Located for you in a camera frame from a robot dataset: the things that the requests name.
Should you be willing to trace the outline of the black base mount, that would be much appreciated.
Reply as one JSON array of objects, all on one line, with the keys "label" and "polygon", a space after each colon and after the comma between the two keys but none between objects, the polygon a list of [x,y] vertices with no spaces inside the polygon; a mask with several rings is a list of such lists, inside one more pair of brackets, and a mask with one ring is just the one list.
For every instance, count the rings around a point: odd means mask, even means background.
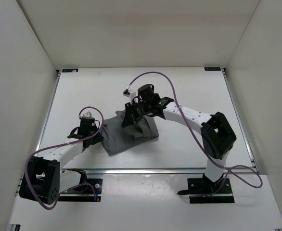
[{"label": "black base mount", "polygon": [[102,177],[90,176],[82,169],[65,169],[60,172],[59,202],[101,202]]},{"label": "black base mount", "polygon": [[233,204],[235,199],[232,192],[230,179],[221,177],[212,183],[201,178],[188,178],[188,188],[180,190],[177,195],[188,196],[190,204]]}]

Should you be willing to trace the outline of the aluminium front rail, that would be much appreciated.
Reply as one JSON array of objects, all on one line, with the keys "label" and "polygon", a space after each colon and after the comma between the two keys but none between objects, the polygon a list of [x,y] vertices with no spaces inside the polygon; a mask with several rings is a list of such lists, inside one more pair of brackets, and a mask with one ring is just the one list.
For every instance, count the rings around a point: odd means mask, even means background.
[{"label": "aluminium front rail", "polygon": [[152,174],[203,174],[204,168],[93,168],[84,169],[87,174],[152,175]]}]

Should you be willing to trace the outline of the grey pleated skirt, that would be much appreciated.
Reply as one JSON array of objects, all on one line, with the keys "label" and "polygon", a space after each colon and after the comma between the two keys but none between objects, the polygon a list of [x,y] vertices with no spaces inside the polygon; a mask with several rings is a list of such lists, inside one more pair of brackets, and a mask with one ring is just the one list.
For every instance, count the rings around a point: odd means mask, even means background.
[{"label": "grey pleated skirt", "polygon": [[116,116],[103,123],[101,135],[102,146],[109,156],[113,156],[142,143],[159,137],[159,132],[152,117],[143,116],[141,121],[126,128],[122,128],[124,111],[116,111]]}]

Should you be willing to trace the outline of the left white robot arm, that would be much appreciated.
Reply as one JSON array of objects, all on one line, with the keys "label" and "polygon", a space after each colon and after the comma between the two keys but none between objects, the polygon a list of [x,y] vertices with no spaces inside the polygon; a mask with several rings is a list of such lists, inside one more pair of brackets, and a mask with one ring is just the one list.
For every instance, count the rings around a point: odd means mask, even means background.
[{"label": "left white robot arm", "polygon": [[74,128],[68,135],[64,145],[44,150],[40,156],[29,159],[25,170],[19,196],[35,201],[37,198],[46,205],[53,204],[60,193],[74,188],[78,193],[90,186],[86,171],[64,166],[83,153],[91,145],[103,141],[93,117],[80,118],[79,127]]}]

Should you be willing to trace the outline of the right blue corner label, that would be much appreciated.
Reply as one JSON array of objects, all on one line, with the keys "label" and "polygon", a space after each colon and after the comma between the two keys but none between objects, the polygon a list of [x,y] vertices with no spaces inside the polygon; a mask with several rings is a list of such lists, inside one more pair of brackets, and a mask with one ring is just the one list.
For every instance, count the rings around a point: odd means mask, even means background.
[{"label": "right blue corner label", "polygon": [[205,71],[221,71],[220,67],[204,67]]}]

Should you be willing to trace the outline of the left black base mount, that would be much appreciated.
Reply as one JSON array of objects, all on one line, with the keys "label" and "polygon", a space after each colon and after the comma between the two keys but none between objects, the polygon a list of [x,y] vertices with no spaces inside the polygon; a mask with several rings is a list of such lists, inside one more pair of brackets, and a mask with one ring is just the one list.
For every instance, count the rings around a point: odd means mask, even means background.
[{"label": "left black base mount", "polygon": [[60,172],[59,202],[101,202],[102,177],[90,176],[82,169],[65,169]]}]

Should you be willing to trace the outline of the blue corner label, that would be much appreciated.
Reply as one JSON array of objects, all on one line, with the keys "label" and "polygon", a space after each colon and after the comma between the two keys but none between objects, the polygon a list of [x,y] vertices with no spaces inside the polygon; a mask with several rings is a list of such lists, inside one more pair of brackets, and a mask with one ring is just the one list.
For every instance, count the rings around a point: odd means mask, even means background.
[{"label": "blue corner label", "polygon": [[76,73],[78,72],[78,68],[65,68],[62,69],[62,73]]},{"label": "blue corner label", "polygon": [[204,67],[205,71],[221,71],[220,67]]}]

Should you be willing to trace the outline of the left blue corner label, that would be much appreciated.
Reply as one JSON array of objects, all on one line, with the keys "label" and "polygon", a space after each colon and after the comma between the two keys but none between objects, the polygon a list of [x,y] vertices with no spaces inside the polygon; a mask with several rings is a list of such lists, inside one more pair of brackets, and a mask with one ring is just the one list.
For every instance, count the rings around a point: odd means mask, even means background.
[{"label": "left blue corner label", "polygon": [[78,72],[78,68],[65,68],[62,69],[62,73],[76,73]]}]

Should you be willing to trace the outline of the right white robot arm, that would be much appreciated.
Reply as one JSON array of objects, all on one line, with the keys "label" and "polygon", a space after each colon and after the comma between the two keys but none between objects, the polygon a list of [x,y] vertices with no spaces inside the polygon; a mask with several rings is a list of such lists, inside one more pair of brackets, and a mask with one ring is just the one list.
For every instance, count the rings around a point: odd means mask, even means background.
[{"label": "right white robot arm", "polygon": [[152,84],[143,85],[137,92],[126,89],[123,94],[130,99],[125,104],[123,128],[132,127],[145,116],[158,116],[185,125],[201,135],[203,150],[208,157],[203,188],[209,193],[215,192],[220,187],[227,156],[237,139],[225,115],[221,112],[202,113],[180,105],[173,98],[161,98],[154,92]]}]

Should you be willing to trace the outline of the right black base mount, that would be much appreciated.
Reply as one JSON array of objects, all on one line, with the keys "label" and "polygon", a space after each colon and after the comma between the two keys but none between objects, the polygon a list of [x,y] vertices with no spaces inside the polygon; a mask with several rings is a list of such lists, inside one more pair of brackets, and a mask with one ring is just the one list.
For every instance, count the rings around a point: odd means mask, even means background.
[{"label": "right black base mount", "polygon": [[190,204],[233,204],[235,199],[232,192],[230,179],[221,177],[212,183],[201,178],[188,178],[188,188],[180,190],[177,195],[188,196]]}]

